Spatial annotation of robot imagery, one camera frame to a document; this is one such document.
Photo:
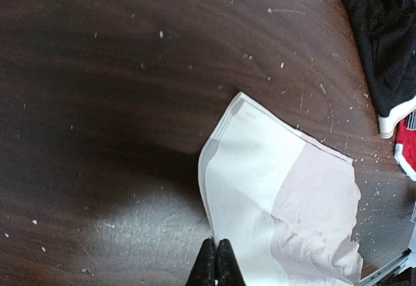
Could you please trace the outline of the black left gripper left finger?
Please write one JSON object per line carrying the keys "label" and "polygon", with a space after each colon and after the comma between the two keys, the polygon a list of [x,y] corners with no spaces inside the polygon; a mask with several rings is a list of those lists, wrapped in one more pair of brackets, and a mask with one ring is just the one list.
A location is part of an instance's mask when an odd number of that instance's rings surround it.
{"label": "black left gripper left finger", "polygon": [[212,238],[205,239],[190,271],[186,286],[215,285],[216,246]]}

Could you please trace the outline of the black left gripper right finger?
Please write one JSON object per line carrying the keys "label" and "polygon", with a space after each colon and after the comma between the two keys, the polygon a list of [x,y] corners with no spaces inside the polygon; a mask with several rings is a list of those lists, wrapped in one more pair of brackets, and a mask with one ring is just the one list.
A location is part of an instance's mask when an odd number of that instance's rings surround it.
{"label": "black left gripper right finger", "polygon": [[222,239],[216,250],[216,280],[220,286],[245,286],[231,242]]}

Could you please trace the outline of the pink and white underwear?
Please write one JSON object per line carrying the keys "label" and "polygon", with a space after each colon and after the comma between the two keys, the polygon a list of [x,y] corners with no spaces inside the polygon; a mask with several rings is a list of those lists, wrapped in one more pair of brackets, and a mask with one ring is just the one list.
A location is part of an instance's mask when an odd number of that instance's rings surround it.
{"label": "pink and white underwear", "polygon": [[245,284],[359,282],[351,158],[239,93],[202,148],[198,181],[213,237],[230,241]]}

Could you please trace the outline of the red underwear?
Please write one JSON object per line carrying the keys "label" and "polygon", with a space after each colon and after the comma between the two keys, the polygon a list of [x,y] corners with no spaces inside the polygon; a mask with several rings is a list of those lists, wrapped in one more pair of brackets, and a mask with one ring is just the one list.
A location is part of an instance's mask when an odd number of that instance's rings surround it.
{"label": "red underwear", "polygon": [[415,130],[408,129],[405,120],[398,124],[394,157],[406,175],[415,181]]}

